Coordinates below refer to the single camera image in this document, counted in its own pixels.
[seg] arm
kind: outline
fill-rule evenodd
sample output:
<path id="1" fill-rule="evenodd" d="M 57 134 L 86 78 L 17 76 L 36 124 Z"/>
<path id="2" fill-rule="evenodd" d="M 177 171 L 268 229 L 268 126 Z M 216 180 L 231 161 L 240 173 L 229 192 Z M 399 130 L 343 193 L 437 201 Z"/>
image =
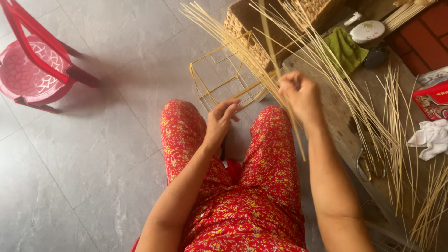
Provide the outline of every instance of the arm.
<path id="1" fill-rule="evenodd" d="M 155 203 L 143 227 L 136 252 L 177 251 L 212 155 L 241 109 L 239 101 L 220 103 L 208 115 L 204 142 Z"/>
<path id="2" fill-rule="evenodd" d="M 375 251 L 356 192 L 338 157 L 323 118 L 319 87 L 299 72 L 280 80 L 309 137 L 310 183 L 319 230 L 329 252 Z"/>

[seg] brick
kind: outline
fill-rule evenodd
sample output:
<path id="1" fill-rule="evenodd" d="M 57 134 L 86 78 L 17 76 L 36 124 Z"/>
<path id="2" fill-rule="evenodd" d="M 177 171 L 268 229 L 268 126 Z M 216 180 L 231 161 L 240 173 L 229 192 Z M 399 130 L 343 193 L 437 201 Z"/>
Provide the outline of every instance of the brick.
<path id="1" fill-rule="evenodd" d="M 406 23 L 400 33 L 432 70 L 448 65 L 448 52 L 419 20 Z"/>
<path id="2" fill-rule="evenodd" d="M 415 76 L 426 74 L 430 71 L 414 52 L 404 55 L 401 59 Z"/>
<path id="3" fill-rule="evenodd" d="M 440 39 L 442 43 L 448 48 L 448 35 Z"/>
<path id="4" fill-rule="evenodd" d="M 436 36 L 442 36 L 448 32 L 448 5 L 442 1 L 433 4 L 422 14 L 422 20 Z"/>
<path id="5" fill-rule="evenodd" d="M 394 32 L 384 39 L 398 56 L 402 56 L 411 51 L 411 47 L 405 39 L 397 32 Z"/>

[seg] person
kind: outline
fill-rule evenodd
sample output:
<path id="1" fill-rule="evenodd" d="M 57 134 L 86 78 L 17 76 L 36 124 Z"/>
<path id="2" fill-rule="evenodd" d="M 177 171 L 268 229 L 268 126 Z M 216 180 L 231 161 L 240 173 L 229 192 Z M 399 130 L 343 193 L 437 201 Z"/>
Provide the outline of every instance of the person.
<path id="1" fill-rule="evenodd" d="M 299 72 L 279 80 L 309 137 L 310 184 L 329 252 L 375 251 L 356 192 L 323 117 L 318 85 Z M 307 251 L 291 122 L 280 107 L 262 110 L 237 183 L 214 154 L 238 100 L 220 103 L 207 124 L 188 102 L 173 100 L 160 123 L 167 188 L 144 225 L 136 252 Z"/>

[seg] red box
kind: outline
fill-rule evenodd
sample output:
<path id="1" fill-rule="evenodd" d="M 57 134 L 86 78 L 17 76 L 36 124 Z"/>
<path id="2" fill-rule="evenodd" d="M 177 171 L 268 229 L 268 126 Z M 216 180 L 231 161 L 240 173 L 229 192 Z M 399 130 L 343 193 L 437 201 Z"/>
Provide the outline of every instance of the red box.
<path id="1" fill-rule="evenodd" d="M 418 78 L 423 86 L 412 98 L 429 120 L 448 119 L 448 67 L 429 72 Z"/>

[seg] red brick wall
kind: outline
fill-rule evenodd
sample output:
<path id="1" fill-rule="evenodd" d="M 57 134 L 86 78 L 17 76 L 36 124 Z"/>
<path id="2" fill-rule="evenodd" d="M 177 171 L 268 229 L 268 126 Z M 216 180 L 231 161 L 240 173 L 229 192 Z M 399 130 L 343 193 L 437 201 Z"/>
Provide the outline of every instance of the red brick wall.
<path id="1" fill-rule="evenodd" d="M 439 0 L 385 40 L 414 75 L 448 66 L 448 0 Z"/>

